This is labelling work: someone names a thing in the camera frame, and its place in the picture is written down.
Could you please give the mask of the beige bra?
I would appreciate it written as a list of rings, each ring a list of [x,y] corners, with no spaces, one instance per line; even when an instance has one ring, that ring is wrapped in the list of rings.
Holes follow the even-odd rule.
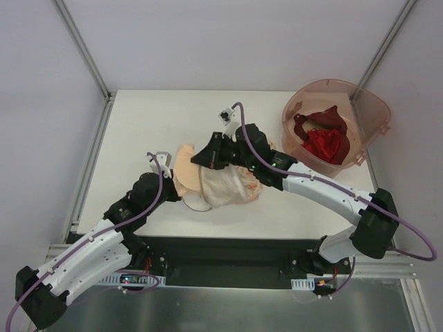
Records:
[[[182,144],[177,150],[173,167],[173,181],[179,196],[201,194],[199,166],[191,162],[194,154],[195,146],[191,144]]]

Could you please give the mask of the white mesh laundry bag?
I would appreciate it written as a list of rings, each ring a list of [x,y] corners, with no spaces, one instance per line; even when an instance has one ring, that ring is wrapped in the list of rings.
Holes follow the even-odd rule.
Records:
[[[201,194],[185,194],[185,206],[197,212],[207,212],[232,204],[244,204],[246,193],[237,176],[236,166],[221,170],[199,167]]]

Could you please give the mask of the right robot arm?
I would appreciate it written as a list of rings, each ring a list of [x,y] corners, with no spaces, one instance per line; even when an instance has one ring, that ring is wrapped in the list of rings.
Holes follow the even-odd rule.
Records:
[[[255,124],[239,128],[234,138],[212,134],[208,144],[191,158],[207,169],[229,165],[245,167],[267,187],[301,195],[339,214],[350,227],[321,237],[314,249],[296,257],[299,269],[323,275],[346,257],[362,254],[384,258],[399,227],[392,195],[382,189],[375,193],[356,192],[308,168],[296,158],[270,146]]]

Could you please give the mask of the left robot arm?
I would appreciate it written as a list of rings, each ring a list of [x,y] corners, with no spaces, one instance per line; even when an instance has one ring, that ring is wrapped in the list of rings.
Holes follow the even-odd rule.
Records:
[[[53,325],[79,295],[107,275],[146,267],[147,244],[135,232],[161,204],[180,200],[175,184],[172,170],[141,175],[96,226],[62,254],[16,274],[17,306],[37,329]]]

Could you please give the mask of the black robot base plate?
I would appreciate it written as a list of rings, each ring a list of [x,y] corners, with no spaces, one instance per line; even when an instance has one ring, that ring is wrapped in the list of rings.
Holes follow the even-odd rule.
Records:
[[[347,276],[350,256],[320,260],[313,239],[133,237],[138,254],[127,266],[164,277],[168,286],[289,289],[308,275]]]

